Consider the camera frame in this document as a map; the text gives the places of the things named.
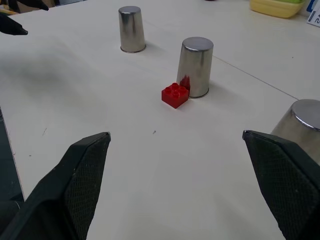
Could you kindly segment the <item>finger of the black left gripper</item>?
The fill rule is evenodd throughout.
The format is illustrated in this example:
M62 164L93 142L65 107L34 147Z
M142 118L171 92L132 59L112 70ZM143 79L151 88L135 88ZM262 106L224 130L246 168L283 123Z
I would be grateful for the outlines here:
M25 30L21 24L14 21L2 12L0 12L0 32L13 36L28 35L28 31Z
M6 5L10 10L19 12L18 3L21 3L27 7L37 8L48 11L48 6L42 0L0 0L0 5Z

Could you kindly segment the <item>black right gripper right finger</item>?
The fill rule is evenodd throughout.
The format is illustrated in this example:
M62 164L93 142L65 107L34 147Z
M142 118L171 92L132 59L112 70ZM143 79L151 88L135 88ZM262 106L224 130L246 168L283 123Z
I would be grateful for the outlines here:
M320 240L320 165L287 139L242 134L260 192L286 240Z

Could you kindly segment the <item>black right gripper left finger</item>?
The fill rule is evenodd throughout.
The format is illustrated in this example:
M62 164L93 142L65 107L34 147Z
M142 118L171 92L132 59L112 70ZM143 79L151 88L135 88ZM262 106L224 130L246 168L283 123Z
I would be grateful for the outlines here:
M110 142L109 132L82 138L24 202L0 201L0 240L86 240Z

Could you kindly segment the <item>upturned steel cup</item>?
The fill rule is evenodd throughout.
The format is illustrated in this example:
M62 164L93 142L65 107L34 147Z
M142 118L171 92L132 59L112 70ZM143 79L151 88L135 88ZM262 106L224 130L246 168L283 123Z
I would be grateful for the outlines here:
M189 90L192 99L202 98L210 88L214 44L193 36L182 41L176 82Z
M138 6L123 6L118 10L120 49L138 53L146 48L142 12Z
M320 100L295 101L271 134L296 143L320 166Z

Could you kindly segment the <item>red toy building brick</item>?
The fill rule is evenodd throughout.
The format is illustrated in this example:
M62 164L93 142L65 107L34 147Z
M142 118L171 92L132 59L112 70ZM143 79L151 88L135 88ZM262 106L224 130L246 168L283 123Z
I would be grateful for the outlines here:
M161 100L177 109L189 98L189 90L174 82L161 91Z

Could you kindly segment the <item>white and blue printed card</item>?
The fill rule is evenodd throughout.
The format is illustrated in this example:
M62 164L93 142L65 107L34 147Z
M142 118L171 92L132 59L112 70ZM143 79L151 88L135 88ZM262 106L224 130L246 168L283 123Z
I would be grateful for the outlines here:
M307 23L320 28L320 0L312 0L310 4L309 6L312 7L312 11Z

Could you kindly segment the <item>yellow plastic container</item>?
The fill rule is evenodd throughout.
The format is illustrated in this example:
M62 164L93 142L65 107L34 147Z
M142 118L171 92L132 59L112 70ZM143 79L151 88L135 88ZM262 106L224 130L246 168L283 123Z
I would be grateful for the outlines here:
M249 0L252 11L282 19L296 15L304 3L305 0Z

